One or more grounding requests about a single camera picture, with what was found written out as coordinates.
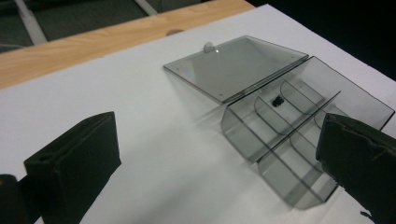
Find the black object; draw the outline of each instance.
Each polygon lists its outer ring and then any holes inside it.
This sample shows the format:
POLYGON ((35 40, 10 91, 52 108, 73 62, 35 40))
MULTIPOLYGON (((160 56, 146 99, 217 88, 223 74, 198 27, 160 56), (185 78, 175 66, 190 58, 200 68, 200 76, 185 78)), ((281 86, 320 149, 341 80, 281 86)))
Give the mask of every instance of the black object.
POLYGON ((255 7, 271 5, 396 81, 396 27, 389 1, 247 1, 255 7))
POLYGON ((121 164, 114 113, 84 119, 24 164, 28 175, 19 184, 0 176, 1 201, 18 208, 0 203, 7 214, 0 223, 34 223, 40 215, 46 224, 79 223, 121 164))
POLYGON ((396 223, 396 139, 358 120, 327 114, 317 160, 370 211, 372 221, 396 223))
POLYGON ((280 105, 282 105, 283 103, 285 103, 285 100, 283 99, 282 96, 278 95, 275 100, 273 101, 272 105, 274 107, 278 107, 280 105))

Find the dark floor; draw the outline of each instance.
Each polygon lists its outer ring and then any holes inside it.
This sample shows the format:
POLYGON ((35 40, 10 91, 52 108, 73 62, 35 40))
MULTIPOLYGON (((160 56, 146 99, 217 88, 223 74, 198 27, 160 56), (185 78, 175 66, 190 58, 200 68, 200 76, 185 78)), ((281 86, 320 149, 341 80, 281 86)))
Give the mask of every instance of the dark floor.
POLYGON ((48 40, 147 16, 133 0, 68 0, 56 6, 31 5, 30 9, 48 40))
POLYGON ((390 2, 248 0, 270 4, 334 45, 396 80, 396 17, 390 2))
POLYGON ((0 52, 33 45, 15 4, 0 0, 0 52))

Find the white surface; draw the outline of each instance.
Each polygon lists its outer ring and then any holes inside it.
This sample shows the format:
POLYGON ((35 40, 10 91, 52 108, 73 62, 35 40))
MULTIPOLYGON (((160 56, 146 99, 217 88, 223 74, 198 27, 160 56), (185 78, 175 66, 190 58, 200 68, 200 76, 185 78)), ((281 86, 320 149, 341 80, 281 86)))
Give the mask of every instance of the white surface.
MULTIPOLYGON (((0 91, 0 173, 79 121, 115 111, 122 166, 82 223, 371 223, 342 189, 287 207, 220 132, 223 107, 163 64, 251 35, 319 57, 396 108, 396 83, 270 6, 168 36, 0 91)), ((396 136, 393 118, 385 133, 396 136)))

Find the wooden edge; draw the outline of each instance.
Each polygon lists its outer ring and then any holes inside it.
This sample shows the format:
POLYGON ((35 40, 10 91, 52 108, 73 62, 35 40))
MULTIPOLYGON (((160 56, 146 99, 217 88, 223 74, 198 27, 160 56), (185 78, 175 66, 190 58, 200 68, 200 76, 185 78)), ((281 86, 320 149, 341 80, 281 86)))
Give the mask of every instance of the wooden edge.
POLYGON ((0 54, 0 89, 122 49, 253 9, 243 0, 209 1, 156 16, 0 54))

